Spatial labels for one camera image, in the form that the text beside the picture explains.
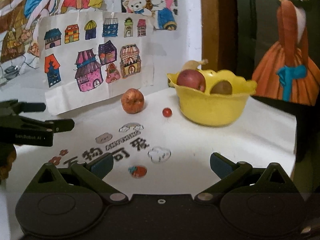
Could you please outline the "person's left hand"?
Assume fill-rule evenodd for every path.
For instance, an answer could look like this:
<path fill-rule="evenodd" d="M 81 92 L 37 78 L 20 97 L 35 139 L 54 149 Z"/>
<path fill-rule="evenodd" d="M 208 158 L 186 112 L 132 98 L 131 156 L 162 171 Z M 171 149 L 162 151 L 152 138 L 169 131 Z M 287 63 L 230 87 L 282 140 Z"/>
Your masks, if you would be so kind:
<path fill-rule="evenodd" d="M 6 180 L 9 176 L 9 172 L 12 169 L 12 164 L 17 158 L 16 148 L 13 144 L 7 144 L 1 146 L 1 158 L 0 158 L 0 180 Z"/>

